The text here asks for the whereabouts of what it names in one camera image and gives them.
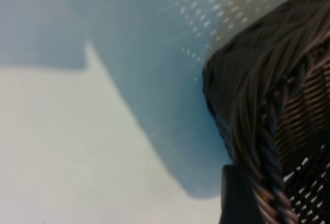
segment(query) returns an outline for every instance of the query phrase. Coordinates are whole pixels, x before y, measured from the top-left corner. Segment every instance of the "braided wicker rim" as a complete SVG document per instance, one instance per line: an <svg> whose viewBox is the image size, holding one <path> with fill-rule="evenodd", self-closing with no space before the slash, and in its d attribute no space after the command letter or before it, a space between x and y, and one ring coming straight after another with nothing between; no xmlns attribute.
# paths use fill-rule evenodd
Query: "braided wicker rim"
<svg viewBox="0 0 330 224"><path fill-rule="evenodd" d="M288 39L266 51L243 83L230 117L234 162L249 173L267 223L299 222L285 195L286 187L275 143L276 122L287 101L297 95L313 71L329 60L329 35L329 29L324 29L324 26L314 33L309 29L300 29L300 32L292 34L294 38L288 36ZM285 52L290 51L292 55L289 58L293 60L283 60L288 58L285 55L274 59L276 50L283 51L283 46L302 46L306 50L301 55L295 55L296 51L301 50L287 49Z"/></svg>

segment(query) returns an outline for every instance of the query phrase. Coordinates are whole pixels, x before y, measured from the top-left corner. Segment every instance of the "dark brown wicker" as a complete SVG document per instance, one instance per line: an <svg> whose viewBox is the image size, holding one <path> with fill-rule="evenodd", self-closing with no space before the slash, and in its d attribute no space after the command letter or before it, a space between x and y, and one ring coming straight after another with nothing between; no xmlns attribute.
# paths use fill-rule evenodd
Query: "dark brown wicker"
<svg viewBox="0 0 330 224"><path fill-rule="evenodd" d="M203 76L265 222L330 223L330 0L287 1L216 52Z"/></svg>

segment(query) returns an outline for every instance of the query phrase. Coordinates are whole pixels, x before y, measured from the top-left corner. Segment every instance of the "wicker basket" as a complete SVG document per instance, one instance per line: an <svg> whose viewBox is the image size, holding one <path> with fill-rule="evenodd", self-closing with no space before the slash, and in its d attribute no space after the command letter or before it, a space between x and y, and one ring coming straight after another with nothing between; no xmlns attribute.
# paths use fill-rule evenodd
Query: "wicker basket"
<svg viewBox="0 0 330 224"><path fill-rule="evenodd" d="M287 1L216 52L203 76L265 222L330 223L330 0Z"/></svg>

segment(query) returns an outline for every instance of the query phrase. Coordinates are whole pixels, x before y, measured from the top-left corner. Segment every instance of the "white surface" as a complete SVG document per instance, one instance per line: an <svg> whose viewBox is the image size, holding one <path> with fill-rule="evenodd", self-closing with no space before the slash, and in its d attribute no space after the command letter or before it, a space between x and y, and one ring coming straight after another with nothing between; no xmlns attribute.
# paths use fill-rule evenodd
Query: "white surface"
<svg viewBox="0 0 330 224"><path fill-rule="evenodd" d="M0 69L0 222L216 223L219 199L182 191L87 52L84 72Z"/></svg>
<svg viewBox="0 0 330 224"><path fill-rule="evenodd" d="M217 223L203 62L283 1L0 0L0 223Z"/></svg>

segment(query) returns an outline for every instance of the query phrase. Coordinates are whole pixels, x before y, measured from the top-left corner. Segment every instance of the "light blue surface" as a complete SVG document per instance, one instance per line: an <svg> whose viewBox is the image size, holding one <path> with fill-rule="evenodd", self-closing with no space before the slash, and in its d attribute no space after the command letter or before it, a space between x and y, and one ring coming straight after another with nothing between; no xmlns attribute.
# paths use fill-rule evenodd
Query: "light blue surface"
<svg viewBox="0 0 330 224"><path fill-rule="evenodd" d="M230 159L204 102L204 61L283 1L8 0L0 65L83 70L93 43L168 171L208 198Z"/></svg>

